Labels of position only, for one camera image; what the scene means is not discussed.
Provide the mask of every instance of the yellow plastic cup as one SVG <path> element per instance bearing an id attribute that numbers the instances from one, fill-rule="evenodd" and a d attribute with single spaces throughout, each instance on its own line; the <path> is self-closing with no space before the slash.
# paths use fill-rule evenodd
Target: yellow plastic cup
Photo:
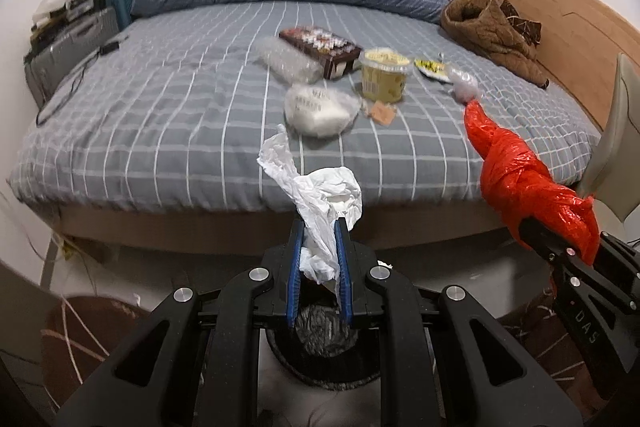
<path id="1" fill-rule="evenodd" d="M 362 63 L 362 94 L 370 100 L 394 103 L 402 99 L 411 61 L 389 48 L 366 50 Z"/>

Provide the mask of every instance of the plaid bed sheet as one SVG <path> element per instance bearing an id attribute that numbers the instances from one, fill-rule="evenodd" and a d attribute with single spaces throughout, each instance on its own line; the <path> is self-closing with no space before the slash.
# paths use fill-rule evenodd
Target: plaid bed sheet
<path id="1" fill-rule="evenodd" d="M 16 197 L 147 212 L 291 208 L 256 163 L 262 142 L 284 121 L 286 86 L 258 62 L 254 47 L 283 28 L 311 24 L 365 48 L 430 59 L 444 53 L 475 74 L 487 114 L 522 136 L 556 182 L 573 184 L 584 172 L 600 134 L 560 87 L 541 90 L 419 20 L 345 5 L 255 2 L 131 25 L 120 50 L 88 68 L 71 100 L 25 137 L 10 176 Z M 43 116 L 80 72 L 69 75 Z M 351 92 L 360 80 L 355 72 L 324 84 Z M 481 198 L 482 160 L 449 91 L 414 71 L 389 127 L 359 115 L 335 139 L 292 133 L 299 172 L 344 165 L 365 205 Z"/>

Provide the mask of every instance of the silver screw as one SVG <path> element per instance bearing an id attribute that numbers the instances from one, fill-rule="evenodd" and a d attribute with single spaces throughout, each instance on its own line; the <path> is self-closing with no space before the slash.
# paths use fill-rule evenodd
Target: silver screw
<path id="1" fill-rule="evenodd" d="M 391 272 L 386 266 L 374 266 L 371 270 L 369 270 L 369 275 L 372 276 L 373 279 L 383 281 L 385 279 L 389 279 Z"/>
<path id="2" fill-rule="evenodd" d="M 462 301 L 466 297 L 466 292 L 460 286 L 449 286 L 447 297 L 452 301 Z"/>
<path id="3" fill-rule="evenodd" d="M 178 288 L 174 292 L 174 299 L 178 302 L 188 302 L 193 297 L 193 290 L 191 288 Z"/>
<path id="4" fill-rule="evenodd" d="M 269 270 L 266 268 L 258 267 L 249 272 L 249 279 L 252 281 L 264 281 L 269 276 Z"/>

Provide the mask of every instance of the gray suitcase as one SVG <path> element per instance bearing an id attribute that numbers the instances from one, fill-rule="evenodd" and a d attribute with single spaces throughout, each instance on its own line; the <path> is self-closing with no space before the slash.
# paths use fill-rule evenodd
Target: gray suitcase
<path id="1" fill-rule="evenodd" d="M 24 65 L 27 86 L 43 108 L 60 82 L 83 58 L 118 34 L 113 7 L 88 15 L 60 33 L 52 45 Z"/>

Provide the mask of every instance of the red plastic bag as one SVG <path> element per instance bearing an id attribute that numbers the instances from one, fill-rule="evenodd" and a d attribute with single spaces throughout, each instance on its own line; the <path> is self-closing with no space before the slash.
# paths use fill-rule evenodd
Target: red plastic bag
<path id="1" fill-rule="evenodd" d="M 593 198 L 583 200 L 570 188 L 554 183 L 525 141 L 487 117 L 477 100 L 466 106 L 465 127 L 484 158 L 482 196 L 500 213 L 511 235 L 530 248 L 520 239 L 518 226 L 525 217 L 535 217 L 574 245 L 591 266 L 600 245 Z"/>

